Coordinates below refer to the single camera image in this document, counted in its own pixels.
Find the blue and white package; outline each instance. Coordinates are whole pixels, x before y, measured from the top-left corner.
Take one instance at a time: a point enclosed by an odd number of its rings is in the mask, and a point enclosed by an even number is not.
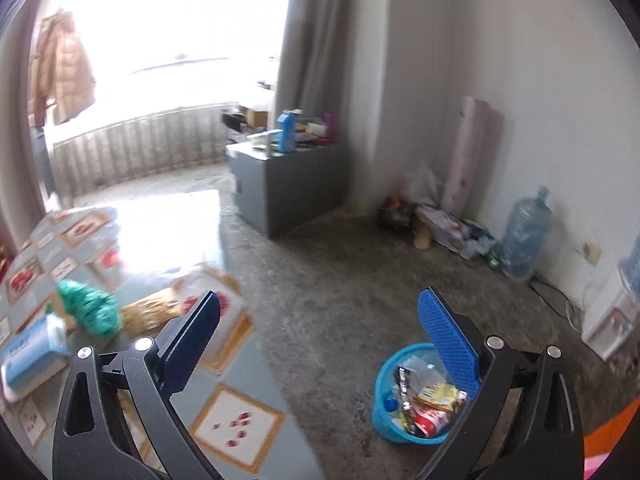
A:
[[[17,335],[4,349],[0,367],[2,389],[15,402],[66,366],[66,327],[63,319],[49,314]]]

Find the gray cabinet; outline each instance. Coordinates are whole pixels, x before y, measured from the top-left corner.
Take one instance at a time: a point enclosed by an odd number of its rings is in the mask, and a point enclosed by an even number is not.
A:
[[[269,238],[344,202],[348,154],[344,142],[265,156],[250,142],[226,147],[236,178],[238,213]]]

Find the green plastic bag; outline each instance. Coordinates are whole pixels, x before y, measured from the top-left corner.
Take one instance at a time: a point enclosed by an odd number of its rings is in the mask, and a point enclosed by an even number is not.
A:
[[[111,294],[74,280],[61,280],[57,288],[66,313],[88,333],[111,337],[122,328],[120,307]]]

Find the blue bottle cap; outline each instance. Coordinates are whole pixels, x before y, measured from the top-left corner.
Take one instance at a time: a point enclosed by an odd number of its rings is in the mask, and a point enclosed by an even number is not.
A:
[[[398,401],[395,397],[387,397],[385,399],[385,410],[389,413],[394,412],[398,409]]]

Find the pink rolled mat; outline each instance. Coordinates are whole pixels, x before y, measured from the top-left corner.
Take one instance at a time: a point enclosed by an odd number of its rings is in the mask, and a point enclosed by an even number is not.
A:
[[[445,213],[459,217],[469,200],[484,145],[488,118],[489,103],[469,96],[462,99],[462,121],[440,202],[440,209]]]

